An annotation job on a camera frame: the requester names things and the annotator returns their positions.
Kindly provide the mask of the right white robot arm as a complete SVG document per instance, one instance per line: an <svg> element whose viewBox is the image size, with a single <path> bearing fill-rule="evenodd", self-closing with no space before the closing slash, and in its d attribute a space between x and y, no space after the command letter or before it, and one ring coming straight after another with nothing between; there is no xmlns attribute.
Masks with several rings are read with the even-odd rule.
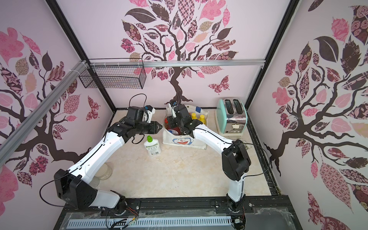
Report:
<svg viewBox="0 0 368 230"><path fill-rule="evenodd" d="M169 125L179 127L182 134L205 143L221 155L222 170L230 179L227 197L234 203L240 202L244 196L244 178L251 166L245 144L241 140L227 139L193 119L183 104L171 103L168 107L171 111Z"/></svg>

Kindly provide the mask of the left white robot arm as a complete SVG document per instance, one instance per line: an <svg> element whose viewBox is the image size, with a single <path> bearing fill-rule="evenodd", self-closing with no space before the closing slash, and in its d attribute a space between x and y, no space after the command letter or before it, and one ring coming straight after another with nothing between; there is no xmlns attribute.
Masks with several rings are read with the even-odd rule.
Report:
<svg viewBox="0 0 368 230"><path fill-rule="evenodd" d="M155 109L131 106L127 115L110 126L102 140L81 160L68 170L58 170L54 175L57 196L78 210L90 207L107 208L123 214L127 208L123 195L113 191L93 188L90 183L110 156L137 135L157 134L162 126L152 121Z"/></svg>

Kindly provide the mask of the dark red soap bottle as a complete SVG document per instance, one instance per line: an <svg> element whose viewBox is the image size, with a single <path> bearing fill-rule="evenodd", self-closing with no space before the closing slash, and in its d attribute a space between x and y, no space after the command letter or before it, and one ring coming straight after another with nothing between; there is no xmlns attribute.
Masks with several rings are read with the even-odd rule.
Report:
<svg viewBox="0 0 368 230"><path fill-rule="evenodd" d="M171 134L175 135L175 136L180 136L181 135L181 131L179 127L174 127L174 128L168 128L167 129Z"/></svg>

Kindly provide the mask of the white canvas Doraemon shopping bag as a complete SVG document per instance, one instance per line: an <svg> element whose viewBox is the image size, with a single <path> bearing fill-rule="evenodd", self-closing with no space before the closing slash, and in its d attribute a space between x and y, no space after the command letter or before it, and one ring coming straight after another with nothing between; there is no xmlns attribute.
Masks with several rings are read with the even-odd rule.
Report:
<svg viewBox="0 0 368 230"><path fill-rule="evenodd" d="M186 107L190 114L196 113L197 118L199 118L200 115L204 115L205 119L207 120L209 116L208 110L204 110L201 107L193 106L193 105L186 105ZM170 112L170 108L167 107L165 111L165 118L168 118L168 116L171 116L171 115L172 113ZM173 145L173 146L183 146L183 147L203 149L203 150L205 150L207 147L207 145L204 142L194 139L190 135L175 136L171 134L165 128L165 126L163 129L163 144Z"/></svg>

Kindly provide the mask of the yellow-green soap bottle red cap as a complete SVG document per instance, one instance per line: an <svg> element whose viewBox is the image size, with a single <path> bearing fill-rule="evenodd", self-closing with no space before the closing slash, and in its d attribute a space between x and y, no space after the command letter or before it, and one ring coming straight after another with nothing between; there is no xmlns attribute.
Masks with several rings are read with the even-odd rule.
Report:
<svg viewBox="0 0 368 230"><path fill-rule="evenodd" d="M165 126L165 128L166 128L167 130L169 130L169 129L170 129L170 126L169 126L169 123L168 123L167 118L165 118L165 119L164 119L164 126Z"/></svg>

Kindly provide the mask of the orange soap bottle yellow cap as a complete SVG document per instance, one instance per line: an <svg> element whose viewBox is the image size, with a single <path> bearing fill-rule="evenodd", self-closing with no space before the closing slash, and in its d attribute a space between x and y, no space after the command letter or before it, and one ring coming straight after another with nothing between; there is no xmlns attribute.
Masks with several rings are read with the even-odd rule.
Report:
<svg viewBox="0 0 368 230"><path fill-rule="evenodd" d="M199 120L199 121L201 121L204 125L206 125L206 124L207 124L207 121L206 121L206 119L205 119L205 116L204 116L204 115L200 115L198 120Z"/></svg>
<svg viewBox="0 0 368 230"><path fill-rule="evenodd" d="M193 120L198 119L198 118L197 118L196 113L192 113L192 114L191 114L191 118L192 118Z"/></svg>

